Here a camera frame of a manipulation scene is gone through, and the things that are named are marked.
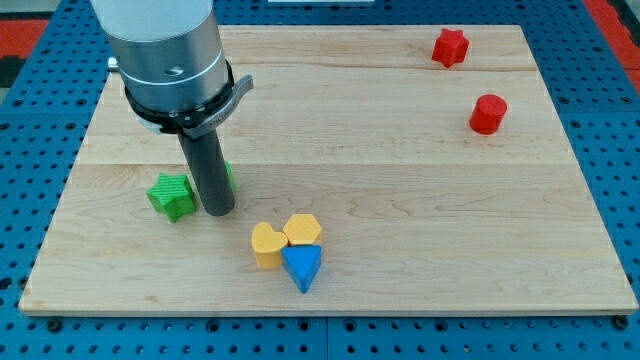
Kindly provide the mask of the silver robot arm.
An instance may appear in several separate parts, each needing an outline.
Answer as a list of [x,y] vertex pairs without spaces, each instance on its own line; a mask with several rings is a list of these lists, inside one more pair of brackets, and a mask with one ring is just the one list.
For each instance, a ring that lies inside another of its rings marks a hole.
[[92,0],[125,95],[156,133],[192,139],[231,116],[253,79],[234,78],[212,0]]

